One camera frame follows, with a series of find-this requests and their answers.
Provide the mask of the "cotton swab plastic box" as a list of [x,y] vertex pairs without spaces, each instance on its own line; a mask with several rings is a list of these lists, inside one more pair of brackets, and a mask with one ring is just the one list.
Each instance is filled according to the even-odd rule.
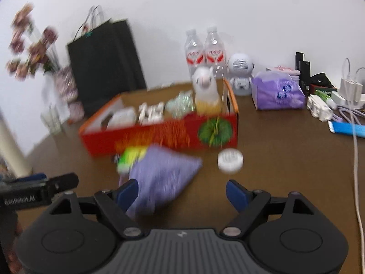
[[107,128],[130,127],[136,123],[136,111],[133,107],[123,108],[116,111],[108,122]]

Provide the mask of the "white tissue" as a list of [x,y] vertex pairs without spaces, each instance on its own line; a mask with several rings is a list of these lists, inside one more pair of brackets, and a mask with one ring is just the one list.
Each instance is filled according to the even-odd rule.
[[142,103],[138,111],[138,122],[141,125],[160,124],[164,121],[164,102],[151,106],[147,105],[147,103]]

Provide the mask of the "white alpaca plush toy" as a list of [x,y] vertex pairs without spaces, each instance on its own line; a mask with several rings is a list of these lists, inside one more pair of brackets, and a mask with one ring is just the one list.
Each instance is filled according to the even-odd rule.
[[198,67],[192,75],[196,112],[202,116],[220,114],[222,100],[218,93],[212,67]]

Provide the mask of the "clear plastic bag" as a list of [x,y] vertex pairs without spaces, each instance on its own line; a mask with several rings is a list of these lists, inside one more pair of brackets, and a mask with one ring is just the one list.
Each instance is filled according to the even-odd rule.
[[192,90],[179,92],[179,95],[170,99],[164,108],[175,119],[181,119],[187,114],[194,112],[196,107],[192,96]]

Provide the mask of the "cream thermos bottle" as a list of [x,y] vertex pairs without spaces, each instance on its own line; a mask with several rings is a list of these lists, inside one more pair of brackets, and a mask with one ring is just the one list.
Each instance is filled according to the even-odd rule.
[[1,117],[1,156],[16,178],[31,175],[32,168],[14,140],[3,117]]

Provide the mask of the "clear drinking glass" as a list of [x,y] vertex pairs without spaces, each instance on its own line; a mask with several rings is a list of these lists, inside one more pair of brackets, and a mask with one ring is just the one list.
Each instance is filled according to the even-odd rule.
[[40,114],[40,118],[51,135],[57,135],[63,131],[57,107],[50,106]]

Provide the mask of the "red cardboard tray box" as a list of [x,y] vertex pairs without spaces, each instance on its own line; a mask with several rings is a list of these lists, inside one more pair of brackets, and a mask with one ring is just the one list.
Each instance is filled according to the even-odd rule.
[[189,82],[153,90],[124,92],[115,96],[86,120],[78,134],[91,156],[106,156],[122,153],[133,146],[159,144],[173,150],[230,148],[237,146],[239,108],[236,97],[226,79],[217,81],[222,100],[222,113],[211,116],[188,114],[182,119],[173,118],[164,112],[164,121],[159,124],[106,129],[103,120],[118,110],[133,107],[138,110],[142,103],[156,105],[178,96],[179,92],[192,89]]

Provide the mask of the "white small figurine toy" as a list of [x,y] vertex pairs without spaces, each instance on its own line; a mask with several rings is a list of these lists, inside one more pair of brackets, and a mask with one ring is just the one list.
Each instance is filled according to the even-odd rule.
[[309,95],[306,107],[311,115],[321,122],[327,122],[333,118],[332,109],[318,95]]

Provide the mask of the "blue flat package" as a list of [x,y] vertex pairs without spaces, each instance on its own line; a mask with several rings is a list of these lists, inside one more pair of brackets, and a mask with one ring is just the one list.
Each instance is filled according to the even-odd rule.
[[365,126],[352,125],[346,122],[328,121],[328,128],[333,134],[353,135],[353,127],[355,128],[355,134],[357,137],[365,138]]

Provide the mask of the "dried pink flower bouquet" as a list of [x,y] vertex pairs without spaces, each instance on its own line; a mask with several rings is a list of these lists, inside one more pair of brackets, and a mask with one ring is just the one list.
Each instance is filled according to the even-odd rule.
[[32,11],[33,4],[25,4],[16,13],[11,24],[12,39],[9,49],[14,57],[6,68],[17,80],[34,78],[37,71],[55,74],[61,70],[55,47],[58,32],[51,26],[39,31],[31,16]]

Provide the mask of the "black paper shopping bag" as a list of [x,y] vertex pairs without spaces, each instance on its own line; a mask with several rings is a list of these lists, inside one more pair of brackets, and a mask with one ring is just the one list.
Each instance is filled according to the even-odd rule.
[[128,21],[104,20],[101,6],[89,9],[68,53],[87,117],[122,92],[147,88]]

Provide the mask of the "black rectangular device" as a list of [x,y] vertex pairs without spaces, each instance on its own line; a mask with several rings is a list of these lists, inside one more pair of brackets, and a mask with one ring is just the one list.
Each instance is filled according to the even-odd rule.
[[304,53],[296,52],[295,55],[296,70],[300,71],[300,87],[306,97],[310,94],[310,62],[304,58]]

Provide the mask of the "right clear water bottle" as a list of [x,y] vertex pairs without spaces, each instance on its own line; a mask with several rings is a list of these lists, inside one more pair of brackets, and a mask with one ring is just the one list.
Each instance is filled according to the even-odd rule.
[[215,78],[224,78],[227,75],[227,57],[223,41],[216,27],[209,27],[207,29],[204,51],[206,65],[212,70]]

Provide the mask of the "clear water bottle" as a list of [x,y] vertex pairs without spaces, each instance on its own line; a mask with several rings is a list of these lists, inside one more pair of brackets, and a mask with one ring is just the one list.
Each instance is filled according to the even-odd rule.
[[185,43],[185,57],[188,64],[189,74],[192,76],[198,67],[205,65],[204,48],[196,29],[186,32],[187,40]]
[[216,27],[209,27],[207,29],[204,51],[206,65],[212,70],[215,78],[224,78],[227,75],[227,57],[223,41]]

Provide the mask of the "white power adapter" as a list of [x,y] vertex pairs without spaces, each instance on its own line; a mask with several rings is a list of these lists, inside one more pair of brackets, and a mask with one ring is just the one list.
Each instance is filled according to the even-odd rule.
[[354,80],[342,79],[340,88],[336,92],[332,92],[331,99],[337,105],[351,105],[357,110],[364,110],[364,93],[363,86]]

